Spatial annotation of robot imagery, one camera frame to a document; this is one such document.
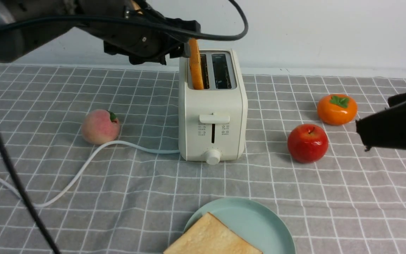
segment light blue plate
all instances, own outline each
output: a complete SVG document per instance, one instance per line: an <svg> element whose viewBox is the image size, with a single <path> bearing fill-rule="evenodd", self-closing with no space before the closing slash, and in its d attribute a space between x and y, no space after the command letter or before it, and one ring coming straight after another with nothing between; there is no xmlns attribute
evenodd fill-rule
<svg viewBox="0 0 406 254"><path fill-rule="evenodd" d="M207 212L264 254L295 254L294 241L284 222L260 203L244 198L216 199L190 217L184 232Z"/></svg>

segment white wall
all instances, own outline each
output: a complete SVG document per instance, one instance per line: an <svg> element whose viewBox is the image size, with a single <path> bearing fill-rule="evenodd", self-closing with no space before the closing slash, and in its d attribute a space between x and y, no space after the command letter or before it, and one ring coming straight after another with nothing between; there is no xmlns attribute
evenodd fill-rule
<svg viewBox="0 0 406 254"><path fill-rule="evenodd" d="M203 32L237 34L242 22L226 0L150 0L168 17L196 19ZM238 0L250 23L234 48L242 67L406 69L406 0ZM125 65L103 44L73 30L18 63Z"/></svg>

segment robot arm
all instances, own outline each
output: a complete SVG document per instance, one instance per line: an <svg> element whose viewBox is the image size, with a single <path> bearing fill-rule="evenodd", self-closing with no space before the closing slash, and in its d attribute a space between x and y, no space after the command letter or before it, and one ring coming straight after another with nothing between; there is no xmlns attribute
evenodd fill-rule
<svg viewBox="0 0 406 254"><path fill-rule="evenodd" d="M145 0L0 0L0 26L46 16L81 14L162 23L200 32L196 21L169 19ZM51 22L0 34L0 62L9 63L65 34L73 27L103 40L105 53L122 54L131 64L166 64L170 58L189 57L189 37L126 24L102 22Z"/></svg>
<svg viewBox="0 0 406 254"><path fill-rule="evenodd" d="M389 97L388 106L356 121L366 151L373 147L406 150L406 93Z"/></svg>

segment toaster label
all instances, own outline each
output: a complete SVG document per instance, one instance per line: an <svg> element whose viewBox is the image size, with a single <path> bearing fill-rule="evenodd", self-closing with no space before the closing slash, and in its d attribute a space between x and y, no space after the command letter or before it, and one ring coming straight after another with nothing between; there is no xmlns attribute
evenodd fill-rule
<svg viewBox="0 0 406 254"><path fill-rule="evenodd" d="M222 125L222 135L229 135L230 134L230 125Z"/></svg>
<svg viewBox="0 0 406 254"><path fill-rule="evenodd" d="M206 125L205 124L198 124L198 135L204 136L206 135Z"/></svg>

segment toaster lever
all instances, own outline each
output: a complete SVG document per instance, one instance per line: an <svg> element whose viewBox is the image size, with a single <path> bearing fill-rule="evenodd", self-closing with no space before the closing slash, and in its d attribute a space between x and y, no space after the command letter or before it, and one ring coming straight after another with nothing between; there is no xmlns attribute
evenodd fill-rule
<svg viewBox="0 0 406 254"><path fill-rule="evenodd" d="M230 122L230 116L213 113L212 115L199 115L199 120L206 124L227 124Z"/></svg>

